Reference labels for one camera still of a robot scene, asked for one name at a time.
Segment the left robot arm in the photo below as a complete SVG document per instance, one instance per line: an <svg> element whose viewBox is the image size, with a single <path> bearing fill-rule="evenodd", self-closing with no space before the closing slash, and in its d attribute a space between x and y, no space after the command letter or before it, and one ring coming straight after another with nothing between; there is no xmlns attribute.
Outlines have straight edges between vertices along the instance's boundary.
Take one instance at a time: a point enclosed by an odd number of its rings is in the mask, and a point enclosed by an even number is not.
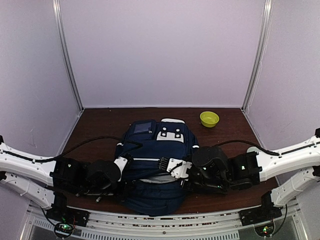
<svg viewBox="0 0 320 240"><path fill-rule="evenodd" d="M72 218L64 193L79 196L115 195L123 175L133 159L130 155L114 161L83 162L57 156L39 156L23 152L0 141L0 183L45 210L51 210L61 222Z"/></svg>

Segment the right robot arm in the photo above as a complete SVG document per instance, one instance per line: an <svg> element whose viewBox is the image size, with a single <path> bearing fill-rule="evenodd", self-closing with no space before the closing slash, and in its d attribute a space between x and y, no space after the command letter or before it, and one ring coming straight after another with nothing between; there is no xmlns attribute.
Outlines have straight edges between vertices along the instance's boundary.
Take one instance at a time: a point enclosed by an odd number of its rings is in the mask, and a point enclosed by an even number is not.
<svg viewBox="0 0 320 240"><path fill-rule="evenodd" d="M275 176L297 171L285 183L265 193L256 210L259 220L268 220L276 208L285 206L320 180L320 130L311 138L270 151L252 144L246 153L228 158L223 143L200 147L188 160L161 158L160 170L180 180L181 188L202 194L225 194L246 190Z"/></svg>

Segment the navy blue student backpack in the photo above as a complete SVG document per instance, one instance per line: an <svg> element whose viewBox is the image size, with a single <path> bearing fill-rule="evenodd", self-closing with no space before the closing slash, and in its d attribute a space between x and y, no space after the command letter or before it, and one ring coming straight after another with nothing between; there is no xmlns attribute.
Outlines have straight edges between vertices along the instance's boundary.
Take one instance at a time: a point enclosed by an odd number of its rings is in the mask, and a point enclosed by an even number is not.
<svg viewBox="0 0 320 240"><path fill-rule="evenodd" d="M187 195L181 187L182 169L198 148L196 136L181 119L133 122L114 154L130 160L121 176L122 205L150 217L174 213Z"/></svg>

